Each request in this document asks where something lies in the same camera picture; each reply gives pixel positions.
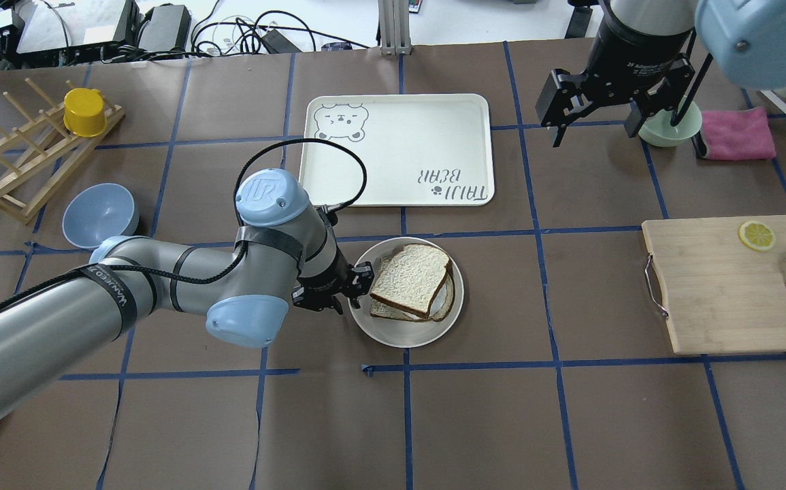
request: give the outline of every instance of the cartoon bear face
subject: cartoon bear face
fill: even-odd
[[[324,103],[314,112],[314,121],[317,123],[317,133],[314,136],[322,140],[346,137],[352,142],[359,142],[365,137],[363,125],[367,119],[368,109],[363,108],[362,103]]]

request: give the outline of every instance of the light blue cap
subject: light blue cap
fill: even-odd
[[[271,295],[243,295],[218,301],[208,309],[206,329],[222,341],[263,348],[274,341],[290,305]]]
[[[786,0],[701,0],[695,30],[735,84],[786,86]]]
[[[280,168],[257,171],[238,187],[235,197],[238,214],[255,227],[286,223],[309,205],[308,192],[290,173]]]
[[[110,236],[103,240],[100,243],[99,247],[97,247],[93,253],[91,254],[91,260],[88,263],[98,263],[98,261],[103,260],[106,258],[110,251],[112,251],[116,246],[120,245],[123,242],[128,240],[132,240],[134,238],[148,238],[147,236],[125,236],[125,235],[116,235]]]

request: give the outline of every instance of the folded towel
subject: folded towel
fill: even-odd
[[[704,159],[772,159],[776,156],[765,108],[749,111],[703,111],[701,131],[692,137]]]

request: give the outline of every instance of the table surface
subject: table surface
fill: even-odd
[[[767,106],[775,161],[649,148],[625,136],[625,108],[592,114],[553,149],[532,106],[549,69],[579,71],[590,43],[0,72],[0,93],[31,99],[31,76],[62,97],[69,78],[127,114],[36,223],[0,213],[0,301],[88,260],[60,219],[98,182],[135,195],[137,233],[228,247],[232,180],[250,155],[299,135],[319,95],[479,93],[497,188],[479,208],[340,215],[352,260],[400,235],[452,254],[468,296],[444,338],[398,350],[349,314],[291,310],[271,347],[246,350],[210,337],[199,316],[159,311],[0,422],[0,489],[246,488],[258,441],[258,489],[786,488],[786,354],[674,356],[642,279],[639,227],[786,214],[786,118],[714,69],[698,105]],[[0,97],[0,124],[19,118]],[[259,167],[297,173],[299,154]]]

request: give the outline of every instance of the metal handle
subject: metal handle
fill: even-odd
[[[653,294],[653,283],[650,282],[650,267],[653,265],[653,255],[647,255],[647,266],[644,267],[644,279],[647,280],[647,291],[650,291],[650,299],[653,301],[653,304],[660,310],[662,310],[662,316],[665,318],[668,317],[668,311],[666,307],[664,307],[659,301],[656,300],[656,295]]]

